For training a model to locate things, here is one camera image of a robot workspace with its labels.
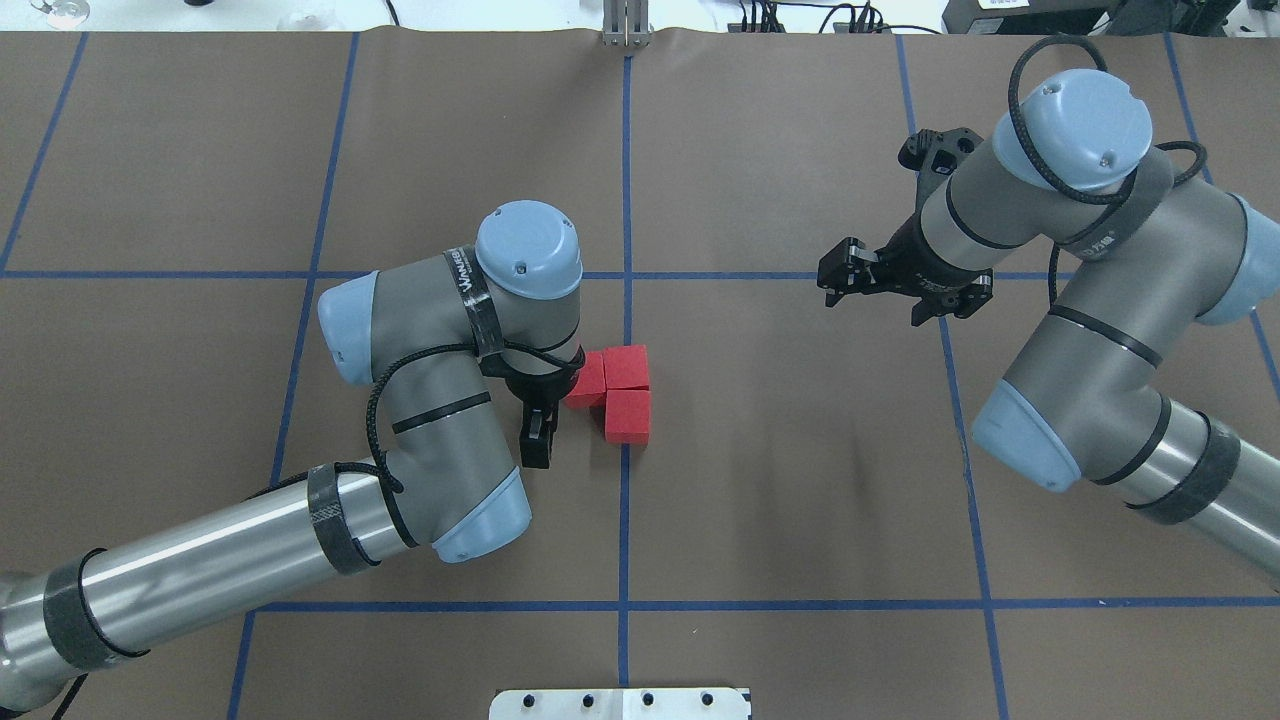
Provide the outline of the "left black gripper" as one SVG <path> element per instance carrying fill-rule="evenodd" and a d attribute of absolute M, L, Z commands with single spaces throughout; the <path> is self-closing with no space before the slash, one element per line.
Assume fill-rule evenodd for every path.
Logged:
<path fill-rule="evenodd" d="M 504 382 L 508 391 L 522 402 L 518 452 L 522 468 L 550 468 L 554 438 L 559 420 L 559 402 L 573 389 L 585 356 L 579 355 L 545 374 L 511 369 Z"/>

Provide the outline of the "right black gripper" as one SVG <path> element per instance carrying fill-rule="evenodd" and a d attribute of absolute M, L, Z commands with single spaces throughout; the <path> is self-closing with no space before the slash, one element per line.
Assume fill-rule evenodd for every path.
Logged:
<path fill-rule="evenodd" d="M 947 315 L 968 319 L 995 296 L 993 272 L 945 261 L 927 243 L 918 215 L 909 217 L 877 252 L 858 238 L 842 238 L 818 263 L 815 284 L 826 293 L 826 307 L 851 293 L 872 293 L 877 282 L 888 292 L 916 299 L 913 327 Z"/>

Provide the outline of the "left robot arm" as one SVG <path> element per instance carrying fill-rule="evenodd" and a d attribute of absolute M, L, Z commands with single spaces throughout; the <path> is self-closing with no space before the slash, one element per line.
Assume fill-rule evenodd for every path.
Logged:
<path fill-rule="evenodd" d="M 582 246 L 517 200 L 298 270 L 3 278 L 3 716 L 399 553 L 529 528 L 579 355 Z"/>

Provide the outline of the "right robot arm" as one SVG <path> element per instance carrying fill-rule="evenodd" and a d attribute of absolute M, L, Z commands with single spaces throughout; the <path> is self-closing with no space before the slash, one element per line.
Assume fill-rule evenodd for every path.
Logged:
<path fill-rule="evenodd" d="M 877 251 L 846 238 L 820 259 L 827 305 L 893 292 L 915 299 L 914 325 L 966 318 L 991 299 L 998 263 L 1051 240 L 1079 266 L 972 438 L 1048 491 L 1111 487 L 1133 512 L 1197 530 L 1275 582 L 1277 460 L 1151 380 L 1190 325 L 1238 322 L 1276 293 L 1276 222 L 1202 179 L 1178 183 L 1147 106 L 1110 73 L 1051 76 L 1018 95 L 1016 114 L 1044 170 L 1012 113 L 989 138 L 913 136 L 899 160 L 918 173 L 914 213 Z M 1089 205 L 1069 191 L 1116 199 Z"/>

